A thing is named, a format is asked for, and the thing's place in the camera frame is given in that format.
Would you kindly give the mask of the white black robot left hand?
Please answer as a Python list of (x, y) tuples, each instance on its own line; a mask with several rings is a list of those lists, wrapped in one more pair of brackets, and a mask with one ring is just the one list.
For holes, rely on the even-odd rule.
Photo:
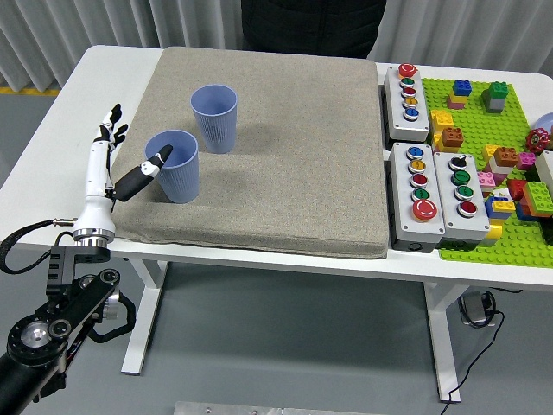
[(116, 201), (128, 201), (150, 184), (161, 172), (173, 151), (167, 144), (153, 156), (133, 168), (117, 182), (111, 180), (111, 153), (125, 140), (126, 124), (116, 127), (122, 117), (121, 105), (115, 105), (99, 125), (89, 152), (85, 185), (85, 205), (73, 225), (73, 238), (82, 244), (86, 239), (110, 243), (116, 228), (111, 218)]

